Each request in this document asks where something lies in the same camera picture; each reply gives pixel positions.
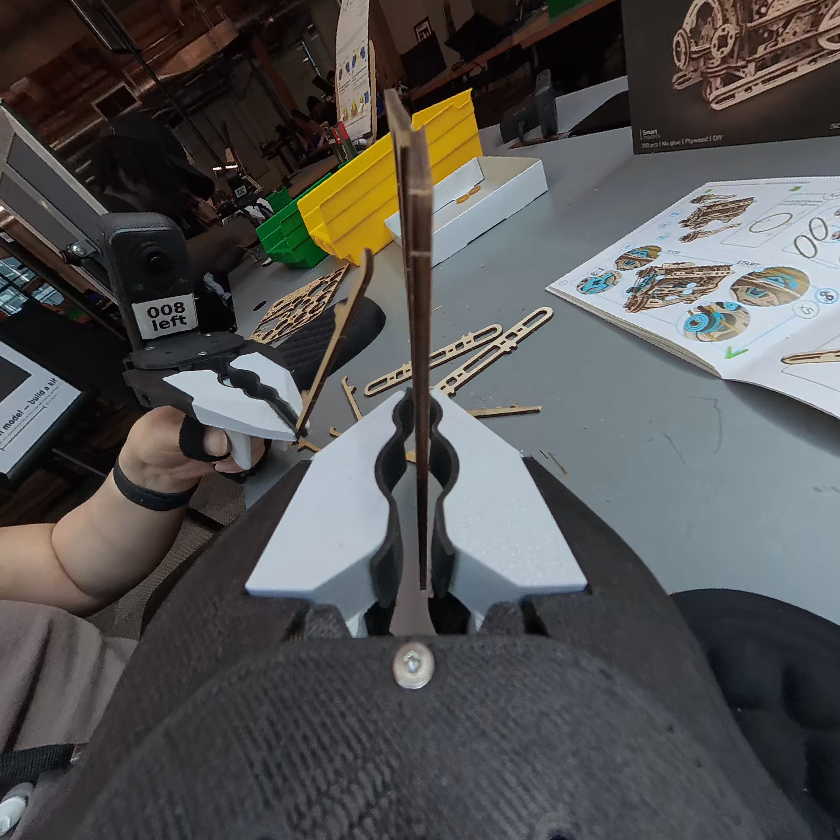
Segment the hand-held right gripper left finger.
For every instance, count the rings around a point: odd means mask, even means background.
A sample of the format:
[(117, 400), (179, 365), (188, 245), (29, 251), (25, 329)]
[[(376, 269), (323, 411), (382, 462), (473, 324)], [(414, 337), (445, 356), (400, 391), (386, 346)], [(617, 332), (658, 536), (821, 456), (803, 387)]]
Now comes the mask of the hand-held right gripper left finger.
[(386, 632), (403, 576), (393, 491), (411, 433), (407, 389), (310, 458), (247, 593), (336, 607), (353, 637)]

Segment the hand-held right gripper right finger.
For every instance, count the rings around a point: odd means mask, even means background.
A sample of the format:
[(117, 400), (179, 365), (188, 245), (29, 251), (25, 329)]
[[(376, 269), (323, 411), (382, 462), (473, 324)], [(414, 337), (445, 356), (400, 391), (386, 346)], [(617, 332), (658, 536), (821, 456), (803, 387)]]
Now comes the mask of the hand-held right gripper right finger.
[(474, 634), (494, 605), (582, 593), (585, 574), (526, 459), (441, 391), (429, 395), (434, 598), (462, 605)]

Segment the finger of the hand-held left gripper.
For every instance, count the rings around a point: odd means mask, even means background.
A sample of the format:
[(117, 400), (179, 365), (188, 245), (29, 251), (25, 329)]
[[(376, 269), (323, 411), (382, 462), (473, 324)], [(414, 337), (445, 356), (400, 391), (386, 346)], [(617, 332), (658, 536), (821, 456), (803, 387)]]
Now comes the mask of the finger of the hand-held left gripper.
[(297, 433), (268, 402), (223, 384), (213, 371), (183, 371), (163, 382), (192, 399), (192, 412), (201, 424), (252, 437), (291, 442)]
[(269, 406), (289, 427), (298, 425), (302, 398), (291, 373), (263, 352), (240, 354), (227, 364), (229, 384)]

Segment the narrow plywood piece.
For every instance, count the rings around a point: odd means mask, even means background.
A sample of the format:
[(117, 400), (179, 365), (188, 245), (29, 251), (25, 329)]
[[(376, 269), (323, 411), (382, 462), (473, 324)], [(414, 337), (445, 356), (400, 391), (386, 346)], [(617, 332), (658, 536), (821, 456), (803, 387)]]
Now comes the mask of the narrow plywood piece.
[(352, 321), (360, 309), (362, 300), (371, 284), (374, 273), (374, 254), (371, 248), (364, 248), (360, 263), (360, 276), (357, 278), (349, 296), (337, 302), (332, 308), (333, 330), (324, 350), (318, 368), (311, 378), (309, 388), (301, 391), (301, 411), (296, 424), (296, 437), (308, 435), (308, 423), (319, 399), (322, 388), (328, 379), (340, 350), (347, 339)]

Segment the plywood frame piece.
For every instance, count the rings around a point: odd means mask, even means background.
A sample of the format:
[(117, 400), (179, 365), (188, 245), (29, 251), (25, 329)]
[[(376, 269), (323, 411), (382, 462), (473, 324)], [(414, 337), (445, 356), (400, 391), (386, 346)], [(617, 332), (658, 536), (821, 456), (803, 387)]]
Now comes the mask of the plywood frame piece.
[(406, 284), (414, 403), (416, 528), (419, 586), (427, 588), (427, 504), (431, 397), (432, 260), (434, 182), (425, 128), (413, 121), (395, 89), (384, 91), (392, 136)]

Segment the dark model kit box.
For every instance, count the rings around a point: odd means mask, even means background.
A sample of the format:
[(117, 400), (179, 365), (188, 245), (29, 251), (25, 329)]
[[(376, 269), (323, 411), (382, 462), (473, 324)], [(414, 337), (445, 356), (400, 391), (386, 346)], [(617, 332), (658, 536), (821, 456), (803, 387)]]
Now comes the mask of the dark model kit box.
[(838, 136), (838, 1), (621, 5), (635, 154)]

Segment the person's left hand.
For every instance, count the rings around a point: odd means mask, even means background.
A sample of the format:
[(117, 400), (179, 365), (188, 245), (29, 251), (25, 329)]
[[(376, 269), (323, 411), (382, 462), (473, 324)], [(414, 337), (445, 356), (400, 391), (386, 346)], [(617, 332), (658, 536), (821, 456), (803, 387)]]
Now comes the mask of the person's left hand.
[(235, 462), (224, 430), (202, 425), (171, 406), (157, 407), (133, 425), (119, 466), (137, 487), (164, 494), (195, 488), (213, 473), (245, 471)]

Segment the plywood sheet with cutouts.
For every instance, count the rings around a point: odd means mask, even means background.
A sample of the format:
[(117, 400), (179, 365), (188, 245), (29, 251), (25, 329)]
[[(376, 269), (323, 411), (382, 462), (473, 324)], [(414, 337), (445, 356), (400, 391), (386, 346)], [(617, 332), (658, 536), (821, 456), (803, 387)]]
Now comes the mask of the plywood sheet with cutouts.
[(250, 339), (276, 344), (316, 319), (332, 302), (350, 264), (343, 264), (275, 301), (259, 321)]

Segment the slotted wooden strip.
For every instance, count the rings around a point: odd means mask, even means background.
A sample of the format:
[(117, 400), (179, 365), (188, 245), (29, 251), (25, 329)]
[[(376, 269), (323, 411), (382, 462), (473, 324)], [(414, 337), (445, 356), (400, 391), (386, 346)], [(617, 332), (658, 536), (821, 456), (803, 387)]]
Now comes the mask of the slotted wooden strip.
[(477, 375), (507, 354), (511, 354), (528, 336), (553, 317), (549, 307), (538, 308), (499, 337), (482, 344), (468, 360), (438, 382), (434, 389), (452, 397)]
[[(455, 358), (458, 358), (467, 352), (476, 349), (492, 340), (498, 339), (502, 335), (503, 329), (500, 324), (493, 323), (480, 329), (476, 332), (469, 332), (462, 336), (457, 341), (441, 347), (429, 354), (429, 368), (432, 370), (442, 364), (445, 364)], [(387, 391), (405, 381), (409, 381), (413, 376), (413, 366), (410, 361), (404, 363), (401, 367), (388, 372), (370, 382), (364, 388), (365, 396), (374, 396)]]

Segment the black wristband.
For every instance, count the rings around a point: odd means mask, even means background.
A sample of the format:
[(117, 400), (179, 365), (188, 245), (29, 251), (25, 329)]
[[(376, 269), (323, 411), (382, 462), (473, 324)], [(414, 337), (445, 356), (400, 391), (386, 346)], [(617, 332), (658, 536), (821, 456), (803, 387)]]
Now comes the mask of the black wristband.
[(198, 488), (198, 484), (195, 484), (186, 490), (163, 492), (142, 487), (132, 482), (124, 474), (119, 462), (115, 463), (111, 474), (115, 487), (125, 499), (140, 508), (154, 512), (168, 512), (186, 508)]

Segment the green plastic bin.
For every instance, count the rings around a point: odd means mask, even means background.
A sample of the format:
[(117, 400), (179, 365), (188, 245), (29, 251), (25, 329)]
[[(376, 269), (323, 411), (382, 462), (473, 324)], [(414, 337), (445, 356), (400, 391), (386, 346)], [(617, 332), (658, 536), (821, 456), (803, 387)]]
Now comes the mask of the green plastic bin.
[(307, 190), (290, 199), (257, 227), (259, 241), (271, 261), (284, 264), (293, 270), (305, 270), (315, 267), (327, 257), (328, 254), (310, 236), (298, 210), (298, 204), (303, 197), (331, 176), (332, 174), (328, 173), (310, 185)]

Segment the yellow plastic bin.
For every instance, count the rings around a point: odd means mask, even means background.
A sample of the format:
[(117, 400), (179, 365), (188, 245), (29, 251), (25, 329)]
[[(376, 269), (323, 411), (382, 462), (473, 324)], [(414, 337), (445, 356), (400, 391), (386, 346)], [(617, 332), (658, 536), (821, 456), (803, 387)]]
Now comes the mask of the yellow plastic bin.
[[(482, 155), (471, 90), (462, 91), (413, 115), (425, 128), (437, 184)], [(297, 202), (313, 241), (326, 253), (359, 265), (392, 242), (385, 220), (397, 212), (395, 158), (388, 133)]]

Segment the white cardboard box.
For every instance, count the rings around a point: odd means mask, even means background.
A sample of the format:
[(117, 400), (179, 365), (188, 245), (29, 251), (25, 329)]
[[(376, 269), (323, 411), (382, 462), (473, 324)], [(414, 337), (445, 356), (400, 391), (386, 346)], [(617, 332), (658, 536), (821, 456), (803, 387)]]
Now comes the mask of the white cardboard box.
[(540, 159), (479, 156), (462, 165), (434, 186), (432, 265), (458, 253), (547, 190)]

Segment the printed instruction sheet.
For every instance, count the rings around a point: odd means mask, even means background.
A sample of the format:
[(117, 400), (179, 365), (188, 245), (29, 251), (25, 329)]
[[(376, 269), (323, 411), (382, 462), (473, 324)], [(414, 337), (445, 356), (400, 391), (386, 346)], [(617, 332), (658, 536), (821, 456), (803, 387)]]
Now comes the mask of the printed instruction sheet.
[(370, 2), (342, 1), (336, 34), (335, 93), (339, 121), (350, 141), (375, 141), (375, 57)]

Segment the instruction booklet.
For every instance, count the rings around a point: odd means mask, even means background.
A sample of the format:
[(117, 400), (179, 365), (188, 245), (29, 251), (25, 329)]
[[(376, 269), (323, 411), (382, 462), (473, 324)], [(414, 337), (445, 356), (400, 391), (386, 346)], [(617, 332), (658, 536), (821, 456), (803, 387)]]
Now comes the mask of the instruction booklet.
[(839, 178), (709, 182), (546, 291), (839, 417)]

